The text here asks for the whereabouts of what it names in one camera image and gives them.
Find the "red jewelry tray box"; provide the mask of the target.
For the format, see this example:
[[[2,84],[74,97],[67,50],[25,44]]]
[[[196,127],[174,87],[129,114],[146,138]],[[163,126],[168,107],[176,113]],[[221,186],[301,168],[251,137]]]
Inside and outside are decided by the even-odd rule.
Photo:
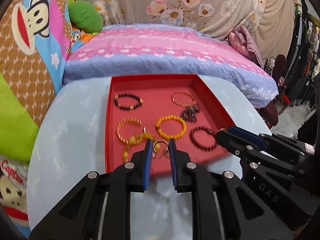
[[[130,160],[148,139],[152,145],[174,139],[176,147],[199,164],[227,158],[215,138],[234,122],[213,86],[214,81],[190,74],[113,77],[106,109],[106,170]],[[169,158],[153,159],[153,176],[169,172]]]

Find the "green plush pillow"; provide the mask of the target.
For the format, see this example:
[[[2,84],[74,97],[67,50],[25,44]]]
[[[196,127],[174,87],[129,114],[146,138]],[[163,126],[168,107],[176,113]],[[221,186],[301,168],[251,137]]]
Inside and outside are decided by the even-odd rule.
[[[103,29],[103,19],[97,9],[86,1],[75,1],[68,7],[71,23],[86,33],[99,33]]]

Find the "monkey cartoon blanket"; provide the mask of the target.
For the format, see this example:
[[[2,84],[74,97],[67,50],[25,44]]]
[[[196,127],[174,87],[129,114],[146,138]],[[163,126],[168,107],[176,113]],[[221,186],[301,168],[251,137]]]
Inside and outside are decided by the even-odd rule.
[[[1,0],[1,207],[30,235],[28,167],[40,126],[63,85],[76,0]]]

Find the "dark wooden chair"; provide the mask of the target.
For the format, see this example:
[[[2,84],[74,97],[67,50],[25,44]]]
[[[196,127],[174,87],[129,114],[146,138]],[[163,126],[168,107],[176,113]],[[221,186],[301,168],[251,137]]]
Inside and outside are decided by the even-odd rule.
[[[278,111],[275,106],[275,99],[279,95],[278,82],[286,67],[286,57],[283,54],[278,54],[276,57],[271,57],[265,64],[267,74],[270,74],[272,81],[274,81],[275,89],[272,90],[270,102],[263,108],[258,109],[259,115],[263,118],[268,128],[276,126],[279,121]]]

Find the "floral grey curtain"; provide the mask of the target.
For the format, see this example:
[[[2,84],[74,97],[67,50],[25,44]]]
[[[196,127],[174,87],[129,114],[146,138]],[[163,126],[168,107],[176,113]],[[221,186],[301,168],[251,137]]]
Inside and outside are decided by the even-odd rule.
[[[105,25],[162,23],[225,40],[245,27],[263,59],[287,55],[295,20],[294,0],[82,0]]]

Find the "gold hoop earring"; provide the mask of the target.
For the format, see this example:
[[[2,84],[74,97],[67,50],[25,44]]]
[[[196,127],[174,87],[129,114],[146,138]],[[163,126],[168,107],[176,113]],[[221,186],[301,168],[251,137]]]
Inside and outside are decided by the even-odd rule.
[[[165,140],[157,140],[152,146],[152,157],[161,159],[162,157],[169,158],[169,144]]]

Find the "hanging clothes rack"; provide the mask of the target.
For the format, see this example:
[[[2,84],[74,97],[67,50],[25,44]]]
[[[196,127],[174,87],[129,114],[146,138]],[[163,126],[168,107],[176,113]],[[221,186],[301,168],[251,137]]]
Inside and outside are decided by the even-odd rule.
[[[295,21],[281,99],[285,106],[314,103],[314,77],[319,74],[319,19],[309,14],[306,0],[295,5]]]

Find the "pink blue striped bedsheet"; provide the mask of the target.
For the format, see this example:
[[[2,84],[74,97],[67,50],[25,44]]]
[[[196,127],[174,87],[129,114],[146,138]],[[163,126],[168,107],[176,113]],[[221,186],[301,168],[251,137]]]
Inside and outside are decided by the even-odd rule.
[[[234,84],[255,108],[275,89],[272,77],[230,44],[165,24],[109,25],[69,55],[62,82],[140,74],[197,74]]]

